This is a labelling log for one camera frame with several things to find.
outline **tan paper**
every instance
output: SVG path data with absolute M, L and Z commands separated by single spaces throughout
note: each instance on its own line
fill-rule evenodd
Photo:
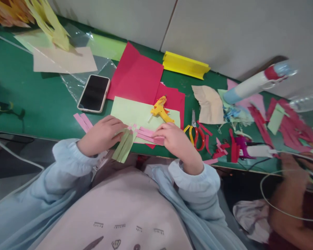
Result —
M 68 52 L 60 48 L 34 48 L 35 72 L 74 74 L 96 70 L 89 47 L 71 48 Z
M 219 94 L 209 86 L 191 86 L 195 98 L 201 106 L 199 122 L 205 124 L 224 124 L 223 102 Z

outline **white wall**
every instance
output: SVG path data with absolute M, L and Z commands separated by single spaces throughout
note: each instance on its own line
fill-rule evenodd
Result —
M 306 94 L 313 91 L 313 0 L 178 0 L 161 51 L 241 81 L 284 55 L 299 73 L 271 92 Z
M 160 50 L 176 0 L 49 0 L 55 13 Z

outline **pink shirt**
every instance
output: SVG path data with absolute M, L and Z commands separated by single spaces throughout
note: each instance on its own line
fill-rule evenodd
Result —
M 37 250 L 192 250 L 185 226 L 158 185 L 129 167 L 79 199 Z

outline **light blue sleeve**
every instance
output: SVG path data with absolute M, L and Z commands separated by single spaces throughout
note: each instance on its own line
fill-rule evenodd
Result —
M 89 190 L 99 156 L 83 155 L 77 141 L 58 142 L 56 162 L 23 192 L 0 203 L 0 249 L 27 249 Z
M 227 225 L 217 196 L 220 177 L 213 167 L 204 164 L 201 174 L 189 175 L 183 171 L 182 162 L 175 160 L 168 171 L 179 188 L 178 194 L 191 211 L 206 221 Z

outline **green table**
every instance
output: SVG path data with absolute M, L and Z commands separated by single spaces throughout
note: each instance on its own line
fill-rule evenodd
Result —
M 60 21 L 72 22 L 83 31 L 93 30 L 89 26 L 68 21 L 67 19 L 60 18 Z M 0 35 L 19 44 L 13 35 L 7 31 L 0 31 Z M 139 44 L 133 44 L 141 54 L 162 63 L 163 53 Z M 184 125 L 186 126 L 191 123 L 192 108 L 195 109 L 197 116 L 199 114 L 199 104 L 193 95 L 191 85 L 207 85 L 214 89 L 227 89 L 226 79 L 225 76 L 212 71 L 206 73 L 202 81 L 165 70 L 161 80 L 166 86 L 178 88 L 180 92 L 185 93 Z M 272 97 L 279 99 L 279 97 L 267 92 L 263 92 L 262 95 L 264 96 L 266 108 L 268 108 Z M 14 113 L 0 113 L 0 131 L 2 132 L 52 140 L 81 138 L 85 134 L 73 117 L 75 113 L 80 112 L 77 109 L 77 104 L 63 84 L 60 76 L 56 73 L 33 72 L 32 55 L 2 40 L 0 40 L 0 101 L 5 103 L 11 101 L 14 103 Z M 104 116 L 110 114 L 112 104 L 113 101 L 107 100 L 104 111 L 101 114 L 88 113 L 88 118 L 93 124 L 96 123 Z M 210 138 L 210 150 L 212 152 L 216 148 L 216 136 L 220 141 L 223 139 L 230 141 L 228 132 L 230 126 L 228 124 L 222 127 L 222 134 L 218 133 L 217 125 L 206 125 L 206 127 L 213 133 L 213 137 Z M 244 132 L 249 134 L 255 142 L 263 142 L 255 124 L 244 128 Z M 277 136 L 273 136 L 271 133 L 270 135 L 277 149 L 292 151 L 292 149 L 284 146 L 280 133 Z M 146 145 L 136 143 L 132 147 L 132 152 L 144 155 L 174 157 L 165 147 L 156 146 L 152 150 Z M 203 160 L 211 158 L 206 149 L 201 151 L 201 155 Z M 249 166 L 259 160 L 246 160 L 242 161 L 242 164 L 249 168 Z M 216 165 L 243 170 L 241 165 L 227 161 L 230 161 L 230 154 L 221 157 Z M 253 170 L 273 172 L 279 169 L 276 159 L 264 162 L 258 165 L 258 167 L 254 167 Z

